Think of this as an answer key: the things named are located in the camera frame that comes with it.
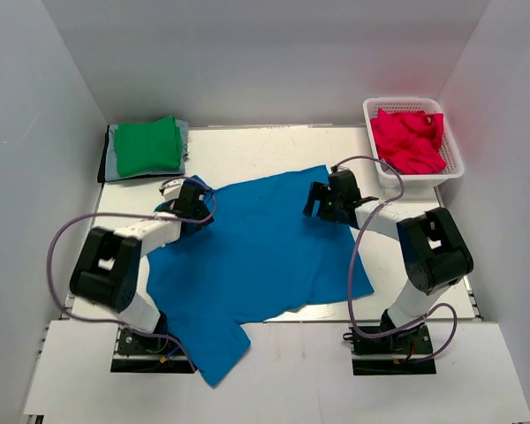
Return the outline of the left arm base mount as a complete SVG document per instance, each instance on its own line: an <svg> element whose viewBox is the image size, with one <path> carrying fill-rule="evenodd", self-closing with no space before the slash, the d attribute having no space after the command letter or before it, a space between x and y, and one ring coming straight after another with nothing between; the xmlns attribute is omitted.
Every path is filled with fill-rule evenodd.
<svg viewBox="0 0 530 424"><path fill-rule="evenodd" d="M174 341L144 337L126 328L117 332L110 365L113 374L174 375L197 370Z"/></svg>

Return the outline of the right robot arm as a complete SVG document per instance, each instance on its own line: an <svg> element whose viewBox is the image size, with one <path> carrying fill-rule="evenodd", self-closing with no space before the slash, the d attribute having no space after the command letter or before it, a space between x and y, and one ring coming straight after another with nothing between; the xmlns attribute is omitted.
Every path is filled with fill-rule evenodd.
<svg viewBox="0 0 530 424"><path fill-rule="evenodd" d="M347 277L347 307L354 331L365 339L380 338L392 352L402 352L410 345L412 329L437 309L453 308L439 299L474 267L473 257L447 208L402 218L386 209L399 198L382 201L373 196L363 197L350 170L335 170L326 183L310 185L303 209L304 216L318 216L323 221L358 230L356 245L367 231L399 243L407 280L396 300L383 312L376 333L360 329L354 318L352 280L358 247L354 248Z"/></svg>

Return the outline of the blue t-shirt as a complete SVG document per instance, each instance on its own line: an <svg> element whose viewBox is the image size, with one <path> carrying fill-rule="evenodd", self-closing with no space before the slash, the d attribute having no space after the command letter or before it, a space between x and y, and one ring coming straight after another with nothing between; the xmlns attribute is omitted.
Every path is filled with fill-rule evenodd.
<svg viewBox="0 0 530 424"><path fill-rule="evenodd" d="M217 190L211 225L148 256L147 291L210 386L250 347L243 327L373 292L342 224L302 210L324 166Z"/></svg>

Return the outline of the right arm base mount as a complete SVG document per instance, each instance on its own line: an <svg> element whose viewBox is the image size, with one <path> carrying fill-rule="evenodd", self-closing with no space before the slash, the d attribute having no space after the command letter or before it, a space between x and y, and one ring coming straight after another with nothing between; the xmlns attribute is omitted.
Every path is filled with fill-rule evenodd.
<svg viewBox="0 0 530 424"><path fill-rule="evenodd" d="M360 336L352 327L342 335L352 351L354 376L435 375L435 360L428 326L376 339Z"/></svg>

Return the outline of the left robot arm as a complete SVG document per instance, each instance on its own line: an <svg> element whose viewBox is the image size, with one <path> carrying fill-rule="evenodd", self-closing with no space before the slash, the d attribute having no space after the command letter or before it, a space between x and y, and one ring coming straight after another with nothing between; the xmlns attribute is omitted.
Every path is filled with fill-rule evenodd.
<svg viewBox="0 0 530 424"><path fill-rule="evenodd" d="M156 249L193 235L213 223L207 201L213 190L188 178L160 189L164 203L150 216L115 230L92 228L70 279L73 295L109 311L121 326L139 332L149 352L169 342L167 319L138 293L140 262Z"/></svg>

